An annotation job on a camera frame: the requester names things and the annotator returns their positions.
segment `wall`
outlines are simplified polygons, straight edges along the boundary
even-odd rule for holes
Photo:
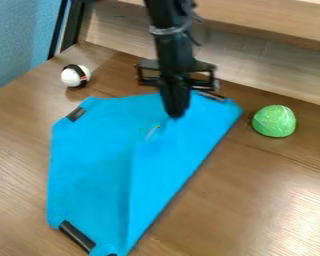
[[[0,87],[47,58],[60,0],[0,0]]]

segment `wooden surface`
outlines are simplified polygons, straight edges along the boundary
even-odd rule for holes
[[[197,4],[197,13],[208,20],[320,42],[320,0],[198,0]]]
[[[142,7],[114,1],[97,2],[84,18],[81,39],[153,57],[148,17]],[[194,28],[204,47],[197,58],[218,65],[223,80],[302,99],[320,105],[320,52],[211,30]]]
[[[88,65],[87,88],[66,90],[60,72]],[[0,256],[85,255],[45,223],[50,126],[89,95],[150,92],[133,79],[137,58],[77,45],[0,90]],[[320,256],[320,106],[224,83],[245,116],[134,248],[133,256]],[[260,136],[247,116],[291,107],[295,134]]]

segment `blue towel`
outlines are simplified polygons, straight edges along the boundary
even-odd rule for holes
[[[232,127],[241,109],[192,94],[171,119],[158,94],[88,98],[75,122],[52,129],[47,221],[96,243],[91,256],[126,255]]]

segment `green ball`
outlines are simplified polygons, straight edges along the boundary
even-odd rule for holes
[[[286,137],[295,131],[296,123],[296,118],[290,108],[272,105],[264,107],[255,114],[252,126],[265,136]]]

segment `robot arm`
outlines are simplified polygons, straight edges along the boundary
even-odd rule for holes
[[[216,67],[193,56],[192,0],[145,0],[150,16],[158,60],[141,60],[136,66],[141,85],[158,87],[166,112],[179,118],[189,107],[190,89],[213,90]],[[144,77],[144,70],[158,70],[157,78]],[[191,78],[191,73],[208,72],[209,79]]]

